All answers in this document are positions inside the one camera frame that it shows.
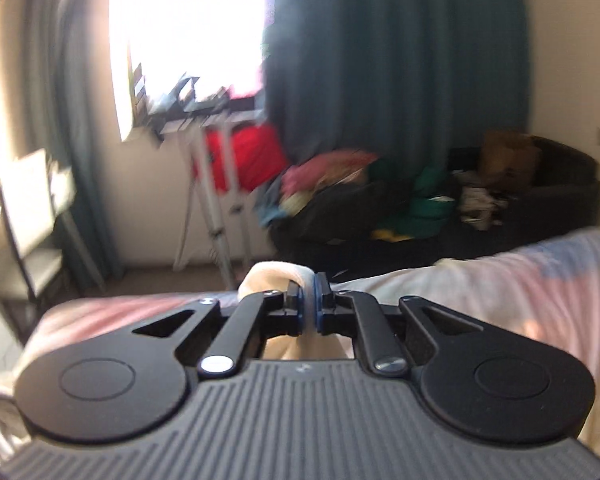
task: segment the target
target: beige wall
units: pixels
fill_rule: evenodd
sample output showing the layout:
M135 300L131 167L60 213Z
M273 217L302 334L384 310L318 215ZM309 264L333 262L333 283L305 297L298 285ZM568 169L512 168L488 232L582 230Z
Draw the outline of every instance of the beige wall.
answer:
M600 162L600 0L527 0L531 131Z
M128 264L173 263L184 221L188 176L175 139L158 148L148 135L120 141L109 58L109 0L92 0L91 65L94 67L98 137L103 153L102 182L114 238ZM222 201L228 211L230 204ZM266 236L248 206L253 253L270 254ZM224 215L233 256L240 255L238 225ZM211 249L198 203L190 224L194 261L209 261Z

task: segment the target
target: gray ribbed panel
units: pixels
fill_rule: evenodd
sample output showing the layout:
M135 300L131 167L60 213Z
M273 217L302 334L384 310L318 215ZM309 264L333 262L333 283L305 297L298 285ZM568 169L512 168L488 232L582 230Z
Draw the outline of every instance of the gray ribbed panel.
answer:
M407 384L355 361L253 362L203 383L178 417L118 446L34 441L13 480L591 480L600 460L574 440L506 450L436 423Z

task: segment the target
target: white chair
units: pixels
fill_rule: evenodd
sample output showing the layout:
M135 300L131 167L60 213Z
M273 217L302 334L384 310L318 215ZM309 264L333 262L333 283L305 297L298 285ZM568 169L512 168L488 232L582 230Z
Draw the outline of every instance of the white chair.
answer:
M2 218L13 262L0 276L0 299L33 303L41 314L42 297L62 270L62 252L41 248L54 229L45 150L0 170Z

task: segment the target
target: sofa armrest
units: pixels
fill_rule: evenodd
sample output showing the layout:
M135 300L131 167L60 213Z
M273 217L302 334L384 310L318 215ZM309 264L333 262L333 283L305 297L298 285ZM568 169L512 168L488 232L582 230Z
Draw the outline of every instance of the sofa armrest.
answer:
M600 183L588 186L534 187L509 201L503 230L516 245L539 242L595 225L600 210Z

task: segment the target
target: dark blue curtain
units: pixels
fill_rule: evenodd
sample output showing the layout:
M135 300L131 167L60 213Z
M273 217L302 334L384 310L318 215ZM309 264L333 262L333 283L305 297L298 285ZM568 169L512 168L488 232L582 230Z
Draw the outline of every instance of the dark blue curtain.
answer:
M275 0L267 107L294 163L362 148L413 176L524 129L523 0Z
M21 94L29 151L45 148L71 166L77 193L71 213L100 273L121 276L122 265L98 188L99 156L90 102L88 0L25 0ZM78 284L91 279L63 225L57 234Z

